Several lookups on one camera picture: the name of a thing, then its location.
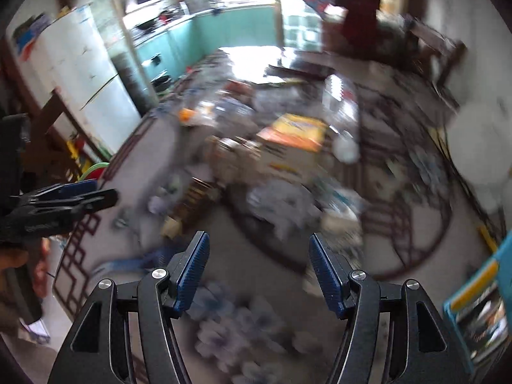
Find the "refrigerator door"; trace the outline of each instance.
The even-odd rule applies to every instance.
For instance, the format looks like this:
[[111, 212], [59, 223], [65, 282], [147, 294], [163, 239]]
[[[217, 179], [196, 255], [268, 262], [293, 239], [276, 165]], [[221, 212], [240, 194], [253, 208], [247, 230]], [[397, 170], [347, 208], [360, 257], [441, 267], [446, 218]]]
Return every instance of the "refrigerator door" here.
[[58, 88], [72, 114], [117, 75], [88, 6], [73, 10], [43, 30], [30, 62], [47, 91]]
[[140, 122], [119, 76], [104, 86], [81, 110], [88, 127], [111, 153], [116, 153]]

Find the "blue gripper pad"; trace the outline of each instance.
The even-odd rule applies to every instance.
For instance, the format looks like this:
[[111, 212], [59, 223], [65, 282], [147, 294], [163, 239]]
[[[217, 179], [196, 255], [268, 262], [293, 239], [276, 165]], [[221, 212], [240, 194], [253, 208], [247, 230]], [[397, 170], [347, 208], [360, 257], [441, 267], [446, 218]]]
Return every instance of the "blue gripper pad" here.
[[204, 268], [210, 256], [210, 237], [203, 231], [198, 231], [184, 253], [176, 254], [170, 262], [178, 258], [175, 269], [170, 271], [171, 284], [169, 293], [175, 298], [172, 309], [183, 312], [190, 308], [194, 295], [199, 286]]
[[311, 236], [309, 240], [309, 259], [320, 283], [327, 307], [338, 318], [342, 318], [346, 308], [342, 300], [341, 282], [315, 236]]

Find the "countertop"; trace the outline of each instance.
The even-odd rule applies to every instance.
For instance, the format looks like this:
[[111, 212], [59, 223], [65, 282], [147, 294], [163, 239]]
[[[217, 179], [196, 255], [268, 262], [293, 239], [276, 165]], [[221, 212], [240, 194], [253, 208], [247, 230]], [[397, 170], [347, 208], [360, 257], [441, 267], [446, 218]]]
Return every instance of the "countertop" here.
[[[265, 6], [274, 6], [274, 4], [260, 4], [260, 3], [231, 4], [229, 6], [222, 8], [222, 11], [224, 12], [224, 11], [231, 11], [231, 10], [239, 10], [241, 8], [248, 8], [248, 7], [255, 7], [255, 6], [265, 7]], [[196, 12], [194, 14], [185, 15], [179, 19], [173, 20], [173, 21], [167, 23], [165, 26], [160, 26], [159, 28], [156, 28], [155, 30], [153, 30], [150, 33], [141, 34], [138, 37], [134, 38], [133, 39], [134, 46], [135, 47], [140, 46], [143, 43], [147, 42], [148, 40], [166, 32], [167, 30], [169, 30], [173, 27], [176, 27], [177, 25], [179, 25], [181, 23], [184, 23], [184, 22], [191, 20], [195, 17], [211, 14], [212, 12], [213, 12], [213, 9], [209, 8], [208, 10], [203, 10], [201, 12]]]

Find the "table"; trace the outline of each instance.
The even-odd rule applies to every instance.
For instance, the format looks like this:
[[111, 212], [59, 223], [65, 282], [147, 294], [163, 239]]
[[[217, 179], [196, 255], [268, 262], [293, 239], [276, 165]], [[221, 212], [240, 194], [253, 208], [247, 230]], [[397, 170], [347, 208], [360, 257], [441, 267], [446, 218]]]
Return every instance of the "table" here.
[[[220, 64], [219, 59], [229, 59], [230, 68], [249, 79], [261, 75], [263, 68], [280, 55], [277, 48], [231, 48], [225, 52], [230, 53], [229, 58], [215, 53], [203, 63], [210, 69], [206, 78], [213, 82], [210, 84], [205, 76], [195, 81], [196, 87], [202, 86], [204, 96], [225, 79], [216, 73], [215, 64]], [[317, 55], [306, 53], [305, 57], [319, 62], [332, 61], [329, 57], [318, 59]], [[367, 176], [377, 174], [380, 177], [378, 169], [382, 169], [391, 154], [397, 160], [404, 160], [404, 172], [410, 172], [411, 178], [421, 184], [417, 167], [411, 166], [407, 147], [425, 142], [426, 135], [421, 128], [397, 134], [400, 123], [404, 124], [400, 128], [411, 124], [407, 119], [401, 122], [404, 117], [410, 117], [404, 112], [405, 107], [400, 102], [395, 106], [384, 103], [383, 99], [389, 99], [371, 89], [361, 88], [361, 91], [368, 91], [364, 96], [367, 113], [361, 126], [362, 164], [336, 169], [340, 178], [365, 193], [375, 186], [374, 180]], [[304, 105], [285, 102], [285, 107], [292, 112], [315, 102], [318, 99], [309, 97]], [[100, 263], [135, 258], [158, 247], [166, 247], [172, 254], [183, 247], [183, 243], [168, 243], [160, 237], [163, 216], [148, 212], [148, 200], [159, 186], [174, 177], [182, 180], [189, 177], [183, 167], [196, 157], [198, 140], [208, 135], [205, 129], [189, 132], [181, 128], [169, 114], [174, 107], [175, 100], [170, 99], [144, 117], [100, 181], [103, 188], [118, 189], [119, 204], [87, 216], [68, 241], [56, 274], [54, 293], [71, 318], [78, 313], [96, 283], [107, 276], [106, 273], [93, 275]], [[260, 113], [261, 125], [272, 122], [275, 117], [271, 109], [263, 108]], [[224, 195], [224, 203], [207, 213], [194, 227], [209, 233], [212, 251], [194, 307], [174, 324], [190, 378], [193, 382], [227, 382], [241, 377], [237, 380], [242, 382], [244, 376], [250, 381], [257, 374], [265, 374], [270, 382], [276, 377], [293, 383], [323, 382], [336, 356], [345, 325], [328, 311], [323, 299], [303, 290], [301, 274], [307, 261], [305, 240], [309, 233], [298, 233], [298, 237], [286, 244], [273, 241], [269, 234], [271, 226], [255, 222], [242, 209], [244, 202], [240, 197], [244, 197], [244, 189], [244, 186], [231, 186]], [[368, 195], [378, 202], [378, 195], [372, 192]], [[390, 201], [377, 203], [370, 216], [365, 216], [370, 273], [378, 274], [383, 261], [387, 261], [391, 271], [409, 263], [411, 267], [418, 265], [435, 249], [450, 220], [449, 198], [428, 192], [425, 197], [432, 200], [432, 206], [421, 200], [413, 212], [411, 205], [399, 198], [392, 200], [391, 205]], [[428, 215], [434, 223], [422, 227], [423, 233], [412, 230], [412, 219], [418, 213], [419, 218]], [[190, 231], [183, 242], [187, 242], [194, 229]], [[266, 240], [257, 242], [255, 233]], [[424, 236], [427, 241], [411, 247], [413, 236]], [[117, 283], [134, 281], [141, 276], [140, 272], [132, 271], [108, 274]], [[217, 302], [213, 307], [212, 300]], [[137, 333], [134, 333], [135, 367], [143, 377], [142, 354], [137, 346]], [[223, 344], [215, 339], [219, 335], [225, 337]]]

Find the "black device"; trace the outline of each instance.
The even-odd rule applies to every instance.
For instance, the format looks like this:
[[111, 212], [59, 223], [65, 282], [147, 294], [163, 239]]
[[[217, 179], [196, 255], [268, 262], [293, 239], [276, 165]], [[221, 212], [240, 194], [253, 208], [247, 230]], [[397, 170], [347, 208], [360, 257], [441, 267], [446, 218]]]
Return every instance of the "black device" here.
[[[20, 154], [29, 142], [26, 115], [0, 121], [0, 247], [38, 247], [42, 237], [71, 232], [84, 215], [114, 206], [117, 191], [97, 191], [95, 180], [56, 184], [20, 195]], [[4, 270], [17, 311], [26, 324], [39, 320], [41, 304], [32, 288], [27, 265]]]
[[[311, 237], [309, 254], [329, 309], [348, 319], [327, 384], [368, 382], [382, 312], [390, 312], [391, 320], [383, 384], [468, 382], [455, 344], [419, 282], [376, 282], [332, 253], [321, 235]], [[49, 384], [135, 384], [129, 312], [138, 312], [149, 383], [190, 384], [170, 320], [190, 307], [208, 256], [209, 237], [198, 232], [184, 253], [140, 282], [101, 280], [73, 323]]]

